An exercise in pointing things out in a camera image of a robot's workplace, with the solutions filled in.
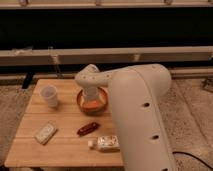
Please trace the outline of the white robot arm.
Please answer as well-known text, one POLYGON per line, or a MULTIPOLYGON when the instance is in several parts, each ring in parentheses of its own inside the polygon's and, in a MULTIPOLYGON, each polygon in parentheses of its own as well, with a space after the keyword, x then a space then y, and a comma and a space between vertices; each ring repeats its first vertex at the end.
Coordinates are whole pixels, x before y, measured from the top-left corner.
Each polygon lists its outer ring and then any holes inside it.
POLYGON ((108 89, 108 103, 125 171, 177 171, 157 99, 171 87, 161 64, 101 72, 90 64, 75 76, 86 99, 108 89))

